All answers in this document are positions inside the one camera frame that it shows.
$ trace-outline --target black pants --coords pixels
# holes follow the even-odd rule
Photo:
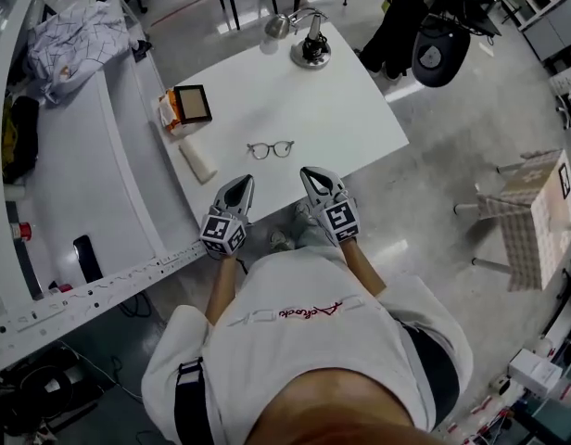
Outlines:
[[[424,0],[393,0],[380,28],[360,54],[362,64],[378,72],[386,62],[389,75],[410,68],[415,37],[426,16]]]

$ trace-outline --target lamp base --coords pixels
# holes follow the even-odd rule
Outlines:
[[[321,70],[324,68],[331,60],[331,46],[324,42],[324,50],[320,56],[314,59],[306,59],[304,57],[304,43],[305,40],[292,44],[292,49],[289,53],[292,61],[305,70]]]

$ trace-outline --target white bar of soap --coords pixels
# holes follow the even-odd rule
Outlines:
[[[211,157],[198,146],[192,136],[181,140],[178,147],[201,184],[207,183],[218,172]]]

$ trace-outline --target small box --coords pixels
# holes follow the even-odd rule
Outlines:
[[[203,218],[199,239],[208,252],[231,256],[242,246],[247,236],[242,221],[207,214]]]
[[[172,134],[174,129],[181,125],[174,91],[170,89],[166,91],[166,94],[158,98],[158,102],[158,111],[162,125]]]
[[[555,74],[549,79],[555,95],[567,95],[571,92],[571,68]]]
[[[510,377],[542,398],[557,385],[562,373],[561,367],[525,349],[508,364]]]
[[[208,99],[202,85],[177,85],[174,87],[174,95],[181,124],[212,120]]]

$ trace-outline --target white desk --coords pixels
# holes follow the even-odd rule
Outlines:
[[[319,71],[291,61],[291,34],[271,56],[257,46],[201,71],[179,85],[203,84],[213,121],[194,135],[214,160],[218,173],[201,185],[178,145],[164,136],[171,164],[197,222],[208,212],[218,189],[250,173],[255,194],[248,213],[255,222],[306,196],[303,166],[319,166],[340,177],[408,144],[382,94],[343,37],[328,23],[323,35],[333,51]],[[294,140],[289,157],[273,151],[258,160],[247,144]]]

